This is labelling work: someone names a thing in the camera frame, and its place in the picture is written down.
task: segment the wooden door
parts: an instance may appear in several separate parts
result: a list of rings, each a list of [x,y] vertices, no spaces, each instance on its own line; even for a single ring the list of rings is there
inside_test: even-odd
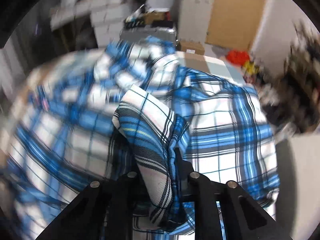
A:
[[[206,42],[249,50],[255,38],[265,0],[214,0]]]

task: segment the blue and white plaid fabric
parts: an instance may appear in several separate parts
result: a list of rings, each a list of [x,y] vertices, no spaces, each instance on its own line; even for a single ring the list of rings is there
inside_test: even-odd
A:
[[[116,180],[135,164],[152,203],[134,217],[134,239],[193,234],[175,147],[209,179],[239,182],[263,207],[275,201],[273,134],[254,88],[181,66],[172,44],[148,41],[110,44],[94,63],[82,54],[30,96],[7,166],[24,239],[91,181]]]

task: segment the red object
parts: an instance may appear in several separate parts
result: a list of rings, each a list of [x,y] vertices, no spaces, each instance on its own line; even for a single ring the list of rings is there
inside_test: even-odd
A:
[[[244,65],[244,63],[250,60],[249,54],[246,51],[230,50],[226,56],[226,59],[235,65]]]

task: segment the metal screw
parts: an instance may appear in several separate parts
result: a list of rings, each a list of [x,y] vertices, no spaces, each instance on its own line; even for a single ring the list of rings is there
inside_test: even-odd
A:
[[[129,178],[135,178],[135,177],[137,176],[137,173],[136,173],[135,171],[130,171],[130,172],[127,174],[127,176],[128,176]]]
[[[238,184],[233,180],[228,181],[227,185],[231,188],[236,188],[238,186]]]
[[[90,183],[90,187],[93,187],[93,188],[96,188],[96,187],[99,187],[100,186],[100,182],[98,181],[93,181]]]
[[[196,172],[196,171],[193,171],[190,173],[190,177],[194,178],[194,179],[197,179],[200,177],[200,173],[199,172]]]

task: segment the plaid shirt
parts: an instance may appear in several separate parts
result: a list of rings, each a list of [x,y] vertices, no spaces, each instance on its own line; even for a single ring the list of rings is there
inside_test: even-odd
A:
[[[110,44],[97,61],[80,54],[30,96],[8,159],[24,238],[35,239],[91,181],[135,164],[152,203],[137,210],[134,239],[193,234],[175,147],[209,179],[239,182],[263,207],[275,201],[273,135],[254,88],[183,67],[170,43],[148,41]]]

